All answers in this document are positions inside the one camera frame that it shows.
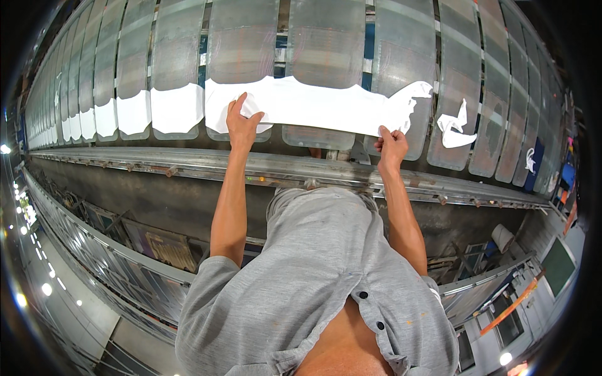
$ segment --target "left arm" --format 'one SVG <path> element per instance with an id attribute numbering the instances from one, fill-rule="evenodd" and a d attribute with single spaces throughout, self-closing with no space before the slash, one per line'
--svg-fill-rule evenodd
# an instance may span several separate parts
<path id="1" fill-rule="evenodd" d="M 217 200 L 216 212 L 211 223 L 209 256 L 226 256 L 238 267 L 243 263 L 244 245 L 247 236 L 247 200 L 244 190 L 244 169 L 251 146 L 255 141 L 257 124 L 264 113 L 258 112 L 247 119 L 240 109 L 247 97 L 243 93 L 238 100 L 228 105 L 226 124 L 232 150 L 228 167 Z"/>

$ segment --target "white bucket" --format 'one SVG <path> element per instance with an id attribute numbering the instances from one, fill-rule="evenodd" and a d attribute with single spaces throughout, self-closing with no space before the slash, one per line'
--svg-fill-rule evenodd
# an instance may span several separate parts
<path id="1" fill-rule="evenodd" d="M 493 238 L 493 241 L 495 244 L 497 244 L 498 249 L 502 253 L 506 252 L 514 241 L 514 235 L 512 232 L 508 231 L 508 229 L 505 228 L 501 223 L 498 224 L 495 229 L 493 229 L 491 238 Z"/>

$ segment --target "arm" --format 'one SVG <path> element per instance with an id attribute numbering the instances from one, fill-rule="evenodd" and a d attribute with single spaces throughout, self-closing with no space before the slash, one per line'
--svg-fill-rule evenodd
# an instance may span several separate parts
<path id="1" fill-rule="evenodd" d="M 419 275 L 426 276 L 424 238 L 399 172 L 403 157 L 408 151 L 408 142 L 400 131 L 390 133 L 383 126 L 380 127 L 380 134 L 382 137 L 374 146 L 381 152 L 378 169 L 385 185 L 389 212 L 389 244 L 408 260 Z"/>
<path id="2" fill-rule="evenodd" d="M 217 200 L 216 212 L 211 223 L 209 256 L 226 256 L 239 267 L 243 263 L 244 245 L 247 236 L 247 201 L 244 193 L 244 168 L 251 146 L 255 141 L 257 124 L 264 113 L 258 112 L 247 119 L 240 109 L 247 93 L 228 105 L 226 124 L 232 150 L 228 167 Z"/>

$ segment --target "green board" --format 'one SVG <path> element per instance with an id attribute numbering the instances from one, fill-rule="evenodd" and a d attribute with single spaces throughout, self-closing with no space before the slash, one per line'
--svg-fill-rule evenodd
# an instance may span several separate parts
<path id="1" fill-rule="evenodd" d="M 560 240 L 554 241 L 541 265 L 545 268 L 545 279 L 548 281 L 554 297 L 557 297 L 575 270 L 575 264 Z"/>

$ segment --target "right arm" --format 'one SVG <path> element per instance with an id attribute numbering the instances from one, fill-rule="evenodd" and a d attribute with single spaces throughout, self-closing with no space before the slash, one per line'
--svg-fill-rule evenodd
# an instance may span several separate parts
<path id="1" fill-rule="evenodd" d="M 385 185 L 389 213 L 389 245 L 408 260 L 419 275 L 426 276 L 424 238 L 399 171 L 403 157 L 408 151 L 408 142 L 400 131 L 390 133 L 383 126 L 380 127 L 380 134 L 382 137 L 374 146 L 381 152 L 378 169 Z"/>

